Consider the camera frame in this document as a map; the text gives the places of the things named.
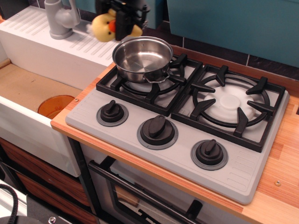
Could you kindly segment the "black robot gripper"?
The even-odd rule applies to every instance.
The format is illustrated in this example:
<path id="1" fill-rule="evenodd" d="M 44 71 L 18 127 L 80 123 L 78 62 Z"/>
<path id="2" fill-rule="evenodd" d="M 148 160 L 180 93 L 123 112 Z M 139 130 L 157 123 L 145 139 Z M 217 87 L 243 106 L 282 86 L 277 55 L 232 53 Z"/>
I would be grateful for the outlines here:
<path id="1" fill-rule="evenodd" d="M 143 25 L 147 22 L 147 13 L 150 6 L 145 0 L 112 0 L 111 8 L 116 11 L 115 39 L 121 41 L 130 35 L 134 23 Z"/>

